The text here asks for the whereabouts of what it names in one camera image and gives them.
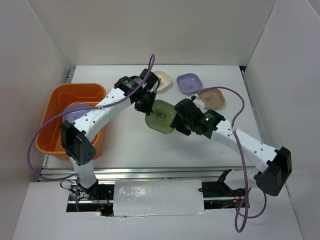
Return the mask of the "orange plastic bin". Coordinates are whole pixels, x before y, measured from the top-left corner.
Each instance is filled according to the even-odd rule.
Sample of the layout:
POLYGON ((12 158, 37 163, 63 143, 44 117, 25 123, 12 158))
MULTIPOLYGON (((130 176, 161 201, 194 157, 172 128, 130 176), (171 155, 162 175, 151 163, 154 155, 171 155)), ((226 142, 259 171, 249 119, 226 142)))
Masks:
MULTIPOLYGON (((74 104, 88 104, 94 107, 107 93, 105 88, 97 83, 66 83, 53 90, 47 105, 42 123, 45 124, 65 108, 74 104)), ((60 125, 63 118, 53 120, 36 137, 37 149, 61 161, 68 161, 69 157, 61 145, 60 125)))

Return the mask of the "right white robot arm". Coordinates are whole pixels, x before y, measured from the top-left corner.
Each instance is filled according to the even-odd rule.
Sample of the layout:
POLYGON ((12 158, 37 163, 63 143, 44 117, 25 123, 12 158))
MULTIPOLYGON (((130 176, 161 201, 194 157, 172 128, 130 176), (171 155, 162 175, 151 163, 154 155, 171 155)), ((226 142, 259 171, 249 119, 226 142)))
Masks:
POLYGON ((202 112, 191 99, 183 99, 174 106, 176 115, 171 127, 189 136, 191 133, 203 135, 240 153, 258 173, 254 176, 257 187, 267 195, 279 195, 292 173, 292 154, 285 147, 276 149, 232 127, 232 123, 214 110, 202 112))

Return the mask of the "light green plate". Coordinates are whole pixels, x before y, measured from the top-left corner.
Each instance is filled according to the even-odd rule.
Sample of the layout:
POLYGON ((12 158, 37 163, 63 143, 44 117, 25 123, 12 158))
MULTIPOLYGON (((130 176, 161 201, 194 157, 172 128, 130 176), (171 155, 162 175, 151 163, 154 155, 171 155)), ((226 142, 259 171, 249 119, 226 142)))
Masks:
POLYGON ((164 100, 157 99, 152 106, 152 112, 145 115, 146 125, 157 132, 170 134, 174 128, 171 127, 177 112, 174 106, 164 100))

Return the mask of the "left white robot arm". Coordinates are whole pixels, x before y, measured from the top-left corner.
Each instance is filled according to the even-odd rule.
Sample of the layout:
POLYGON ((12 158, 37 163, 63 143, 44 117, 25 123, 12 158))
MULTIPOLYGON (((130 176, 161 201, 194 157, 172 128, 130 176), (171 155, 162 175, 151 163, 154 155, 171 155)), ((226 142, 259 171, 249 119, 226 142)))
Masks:
POLYGON ((92 200, 99 193, 99 182, 92 163, 97 153, 93 139, 107 123, 131 105, 149 115, 159 86, 160 79, 148 69, 144 69, 139 76, 122 77, 93 109, 73 122, 65 120, 61 124, 61 145, 78 177, 80 192, 86 199, 92 200))

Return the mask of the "cream plate back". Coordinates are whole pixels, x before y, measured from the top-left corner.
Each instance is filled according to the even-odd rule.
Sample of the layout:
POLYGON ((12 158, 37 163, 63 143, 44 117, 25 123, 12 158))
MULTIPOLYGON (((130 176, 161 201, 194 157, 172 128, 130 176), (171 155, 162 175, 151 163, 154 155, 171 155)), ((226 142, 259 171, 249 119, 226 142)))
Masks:
POLYGON ((172 84, 171 77, 161 70, 156 70, 153 72, 160 80, 159 87, 157 88, 158 93, 166 91, 172 84))

